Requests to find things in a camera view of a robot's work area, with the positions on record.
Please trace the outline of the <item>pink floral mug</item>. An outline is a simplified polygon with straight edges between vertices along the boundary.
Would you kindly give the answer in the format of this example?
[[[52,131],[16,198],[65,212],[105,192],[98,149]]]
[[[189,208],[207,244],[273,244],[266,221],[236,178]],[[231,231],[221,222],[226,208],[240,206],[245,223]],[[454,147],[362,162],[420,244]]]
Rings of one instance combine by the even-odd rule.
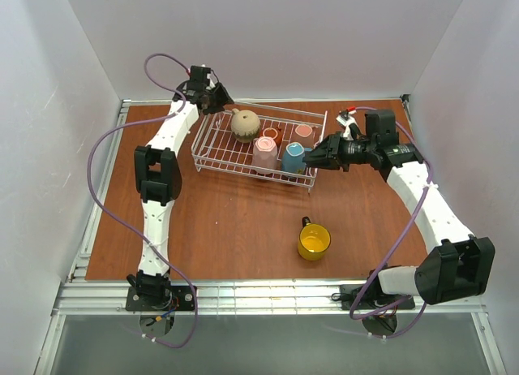
[[[292,142],[299,143],[303,148],[312,149],[315,144],[315,129],[307,124],[299,124],[294,129]]]

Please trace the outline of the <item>blue floral mug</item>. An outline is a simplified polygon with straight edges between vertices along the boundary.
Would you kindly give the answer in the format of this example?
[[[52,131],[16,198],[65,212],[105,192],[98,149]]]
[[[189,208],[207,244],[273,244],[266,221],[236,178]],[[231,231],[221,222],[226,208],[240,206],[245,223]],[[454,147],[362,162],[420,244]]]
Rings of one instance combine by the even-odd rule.
[[[303,158],[305,157],[305,153],[310,151],[309,148],[303,147],[298,142],[286,145],[281,159],[281,171],[303,175],[306,172],[306,164],[303,161]]]

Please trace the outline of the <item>beige round mug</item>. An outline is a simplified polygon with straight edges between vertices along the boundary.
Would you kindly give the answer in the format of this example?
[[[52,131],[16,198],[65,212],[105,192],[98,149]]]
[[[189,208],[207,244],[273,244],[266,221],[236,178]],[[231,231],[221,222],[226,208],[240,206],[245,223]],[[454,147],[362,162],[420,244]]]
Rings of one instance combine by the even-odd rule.
[[[240,143],[251,143],[260,133],[260,119],[251,110],[232,109],[231,132]]]

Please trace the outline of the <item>dark brown glazed mug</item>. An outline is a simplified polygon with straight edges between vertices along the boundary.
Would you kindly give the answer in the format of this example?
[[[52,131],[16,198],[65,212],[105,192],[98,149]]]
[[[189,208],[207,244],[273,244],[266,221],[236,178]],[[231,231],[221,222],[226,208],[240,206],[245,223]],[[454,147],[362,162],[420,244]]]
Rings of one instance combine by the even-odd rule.
[[[280,127],[266,127],[261,136],[269,137],[274,140],[277,147],[282,144],[282,130]]]

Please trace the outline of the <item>white mug pink handle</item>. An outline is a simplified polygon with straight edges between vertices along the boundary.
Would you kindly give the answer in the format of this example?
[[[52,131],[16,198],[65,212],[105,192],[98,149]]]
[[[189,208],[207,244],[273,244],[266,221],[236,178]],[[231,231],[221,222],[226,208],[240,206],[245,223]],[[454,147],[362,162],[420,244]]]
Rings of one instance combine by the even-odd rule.
[[[277,145],[272,137],[261,136],[254,140],[251,165],[261,175],[269,175],[276,169]]]

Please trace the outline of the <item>yellow enamel mug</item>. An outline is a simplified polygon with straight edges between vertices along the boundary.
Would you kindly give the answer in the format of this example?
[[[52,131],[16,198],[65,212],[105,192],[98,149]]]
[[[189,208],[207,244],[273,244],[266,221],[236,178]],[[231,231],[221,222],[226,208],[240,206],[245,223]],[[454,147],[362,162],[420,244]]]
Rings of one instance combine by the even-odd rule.
[[[298,254],[307,261],[322,259],[331,244],[329,231],[313,223],[309,217],[302,218],[302,229],[298,236]]]

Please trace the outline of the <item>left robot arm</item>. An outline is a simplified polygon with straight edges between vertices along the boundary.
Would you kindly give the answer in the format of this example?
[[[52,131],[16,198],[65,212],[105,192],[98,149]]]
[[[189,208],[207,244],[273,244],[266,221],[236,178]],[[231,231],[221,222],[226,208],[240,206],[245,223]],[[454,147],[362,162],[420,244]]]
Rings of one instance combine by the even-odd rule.
[[[136,276],[128,281],[135,294],[153,308],[171,301],[167,274],[169,221],[182,189],[178,151],[200,115],[215,114],[231,104],[223,84],[211,78],[212,69],[193,66],[189,80],[174,96],[167,118],[155,136],[134,151],[135,185],[144,213],[144,240]]]

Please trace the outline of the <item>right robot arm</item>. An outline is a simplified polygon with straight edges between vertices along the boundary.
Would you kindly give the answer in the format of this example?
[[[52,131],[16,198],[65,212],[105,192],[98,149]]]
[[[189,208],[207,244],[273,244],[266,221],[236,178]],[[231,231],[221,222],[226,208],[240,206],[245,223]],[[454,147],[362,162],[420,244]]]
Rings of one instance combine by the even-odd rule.
[[[376,267],[354,297],[381,301],[418,296],[425,304],[482,295],[495,257],[487,237],[476,236],[451,210],[432,180],[432,168],[413,141],[403,143],[404,128],[391,110],[365,112],[360,130],[350,111],[337,117],[343,126],[324,138],[303,161],[309,168],[347,171],[352,165],[369,165],[401,198],[426,246],[427,256],[418,266]]]

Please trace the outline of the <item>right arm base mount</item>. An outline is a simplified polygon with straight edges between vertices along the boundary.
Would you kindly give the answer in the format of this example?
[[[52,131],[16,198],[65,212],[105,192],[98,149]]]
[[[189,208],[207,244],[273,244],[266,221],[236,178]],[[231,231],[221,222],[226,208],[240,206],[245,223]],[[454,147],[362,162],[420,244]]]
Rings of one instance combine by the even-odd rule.
[[[331,300],[340,303],[342,310],[349,311],[361,288],[361,286],[355,285],[340,285],[339,291],[331,295]],[[367,311],[379,310],[395,302],[399,297],[399,295],[384,294],[379,288],[375,288],[375,284],[373,284],[361,298],[357,309]],[[363,319],[362,325],[368,333],[386,336],[393,335],[397,331],[397,311],[412,309],[415,309],[415,302],[412,297],[409,297],[395,308],[387,309],[381,312],[380,315]]]

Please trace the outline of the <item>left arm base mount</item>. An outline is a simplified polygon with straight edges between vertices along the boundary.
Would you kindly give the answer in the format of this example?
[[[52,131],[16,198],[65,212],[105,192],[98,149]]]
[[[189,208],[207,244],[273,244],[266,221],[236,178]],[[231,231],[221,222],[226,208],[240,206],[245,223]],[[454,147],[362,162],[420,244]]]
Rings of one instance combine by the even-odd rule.
[[[138,294],[134,287],[127,292],[125,310],[139,313],[139,327],[153,337],[166,336],[174,326],[175,316],[195,310],[195,296],[189,286],[173,285],[159,299]]]

